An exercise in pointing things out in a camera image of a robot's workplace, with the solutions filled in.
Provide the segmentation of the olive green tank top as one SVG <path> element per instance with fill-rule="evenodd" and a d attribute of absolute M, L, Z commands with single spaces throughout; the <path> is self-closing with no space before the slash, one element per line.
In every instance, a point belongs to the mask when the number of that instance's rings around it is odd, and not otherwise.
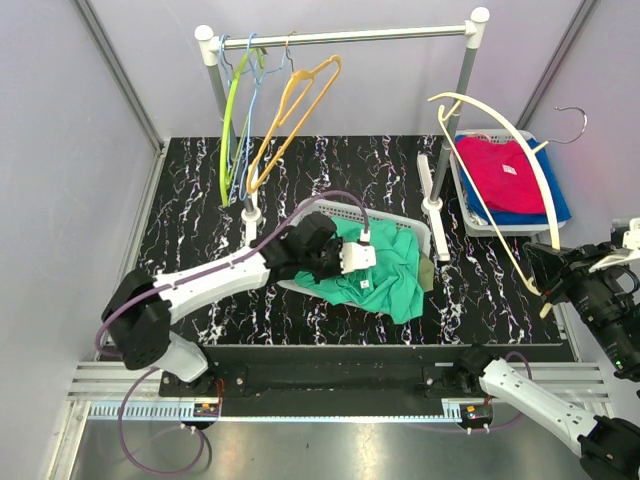
<path fill-rule="evenodd" d="M 417 280 L 424 292 L 431 292 L 434 288 L 435 265 L 422 255 L 419 260 Z"/>

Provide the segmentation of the lime green hanger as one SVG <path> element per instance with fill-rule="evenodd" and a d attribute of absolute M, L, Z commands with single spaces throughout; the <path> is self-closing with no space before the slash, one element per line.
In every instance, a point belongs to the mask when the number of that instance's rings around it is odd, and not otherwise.
<path fill-rule="evenodd" d="M 244 125 L 240 134 L 238 150 L 231 154 L 231 140 L 234 135 L 231 133 L 233 112 L 235 106 L 236 95 L 242 76 L 251 71 L 249 61 L 256 61 L 256 66 L 260 72 L 264 71 L 264 54 L 259 53 L 257 48 L 251 48 L 243 55 L 240 62 L 232 74 L 229 84 L 228 97 L 226 100 L 223 122 L 222 137 L 220 147 L 220 176 L 219 189 L 223 207 L 230 205 L 230 196 L 237 194 L 237 198 L 244 200 L 246 198 L 246 177 L 248 174 L 247 138 L 249 130 L 249 116 L 246 116 Z"/>

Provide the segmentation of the yellow plastic hanger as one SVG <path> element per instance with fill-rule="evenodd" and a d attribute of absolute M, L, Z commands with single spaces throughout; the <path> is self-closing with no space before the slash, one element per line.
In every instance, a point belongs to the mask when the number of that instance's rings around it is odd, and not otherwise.
<path fill-rule="evenodd" d="M 298 69 L 294 70 L 290 75 L 290 78 L 282 92 L 278 110 L 272 121 L 272 124 L 265 134 L 256 155 L 249 164 L 248 176 L 246 179 L 246 190 L 248 194 L 252 195 L 256 193 L 262 186 L 262 184 L 267 180 L 267 177 L 276 166 L 277 161 L 284 155 L 289 145 L 298 135 L 301 128 L 305 125 L 311 114 L 316 110 L 319 103 L 323 100 L 329 89 L 333 86 L 333 84 L 341 74 L 342 66 L 342 57 L 340 55 L 331 55 L 311 70 Z M 297 112 L 303 101 L 309 95 L 310 91 L 316 83 L 316 78 L 330 67 L 335 68 L 333 74 L 329 77 L 324 87 L 319 91 L 316 98 L 310 103 L 306 112 L 301 116 L 298 123 L 292 128 L 289 136 L 284 140 L 276 153 L 272 155 L 271 159 L 261 170 L 261 172 L 258 172 L 260 161 L 264 157 L 266 149 L 269 146 L 269 142 L 276 131 L 287 124 L 290 117 Z"/>

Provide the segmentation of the cream white hanger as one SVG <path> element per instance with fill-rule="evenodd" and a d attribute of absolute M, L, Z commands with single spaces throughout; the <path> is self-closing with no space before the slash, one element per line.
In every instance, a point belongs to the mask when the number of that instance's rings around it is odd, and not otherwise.
<path fill-rule="evenodd" d="M 549 232 L 553 250 L 561 246 L 560 228 L 572 214 L 546 153 L 553 141 L 537 141 L 497 110 L 468 95 L 443 92 L 429 100 L 441 99 L 453 101 L 449 108 L 441 105 L 436 118 L 451 148 L 449 158 L 462 180 L 467 208 L 487 223 L 485 228 L 500 241 L 525 288 L 540 297 L 535 280 L 522 270 L 506 236 L 512 227 L 517 235 L 524 235 L 533 226 Z M 502 127 L 497 134 L 503 138 L 495 140 L 495 133 L 489 130 L 450 133 L 447 123 L 464 105 L 495 120 Z"/>

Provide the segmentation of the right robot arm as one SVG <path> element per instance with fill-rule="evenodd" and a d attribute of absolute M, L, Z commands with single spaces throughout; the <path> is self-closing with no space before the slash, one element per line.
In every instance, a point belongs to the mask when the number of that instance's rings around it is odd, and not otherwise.
<path fill-rule="evenodd" d="M 524 252 L 546 305 L 569 303 L 621 380 L 639 379 L 639 278 L 630 265 L 637 243 L 604 242 L 554 249 L 529 242 Z M 458 394 L 491 397 L 561 441 L 592 479 L 639 476 L 639 428 L 603 406 L 604 385 L 591 365 L 542 364 L 528 372 L 474 345 L 445 375 Z"/>

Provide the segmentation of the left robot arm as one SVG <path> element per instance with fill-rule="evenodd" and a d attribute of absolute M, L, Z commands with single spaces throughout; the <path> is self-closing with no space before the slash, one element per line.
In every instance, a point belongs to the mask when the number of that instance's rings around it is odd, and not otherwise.
<path fill-rule="evenodd" d="M 299 273 L 314 281 L 343 273 L 345 241 L 328 216 L 313 212 L 236 253 L 188 270 L 156 277 L 136 268 L 118 285 L 102 314 L 114 354 L 131 370 L 155 367 L 178 377 L 196 396 L 215 386 L 203 349 L 172 326 L 204 306 Z"/>

